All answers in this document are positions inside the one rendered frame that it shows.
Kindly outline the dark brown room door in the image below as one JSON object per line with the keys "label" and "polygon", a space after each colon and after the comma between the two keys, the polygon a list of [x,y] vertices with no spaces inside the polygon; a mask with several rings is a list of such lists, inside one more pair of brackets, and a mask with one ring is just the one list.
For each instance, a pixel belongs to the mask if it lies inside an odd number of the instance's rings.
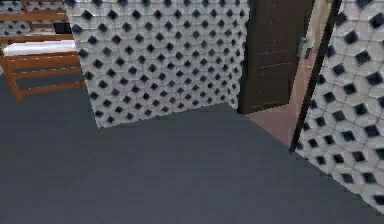
{"label": "dark brown room door", "polygon": [[249,0],[239,112],[289,102],[315,0]]}

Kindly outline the white mattress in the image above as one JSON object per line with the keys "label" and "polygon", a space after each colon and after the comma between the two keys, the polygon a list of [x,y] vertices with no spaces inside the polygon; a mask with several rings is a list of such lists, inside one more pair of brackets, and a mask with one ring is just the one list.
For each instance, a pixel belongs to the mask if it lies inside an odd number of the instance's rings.
{"label": "white mattress", "polygon": [[20,56],[44,53],[61,53],[75,51],[76,46],[73,40],[43,41],[13,43],[3,49],[5,56]]}

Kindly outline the brown wooden bed frame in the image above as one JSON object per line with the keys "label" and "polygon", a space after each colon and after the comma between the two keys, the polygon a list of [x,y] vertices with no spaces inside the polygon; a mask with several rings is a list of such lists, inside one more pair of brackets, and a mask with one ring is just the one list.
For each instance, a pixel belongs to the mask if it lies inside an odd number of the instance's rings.
{"label": "brown wooden bed frame", "polygon": [[18,85],[19,80],[68,75],[82,71],[77,50],[20,56],[3,54],[3,49],[13,43],[73,40],[73,35],[69,33],[70,26],[65,24],[68,20],[66,11],[63,8],[33,10],[28,7],[29,2],[39,1],[60,0],[19,0],[20,13],[0,13],[0,22],[26,22],[29,25],[27,33],[0,36],[0,66],[17,101],[22,101],[27,95],[80,88],[85,85],[82,80],[28,88],[21,88]]}

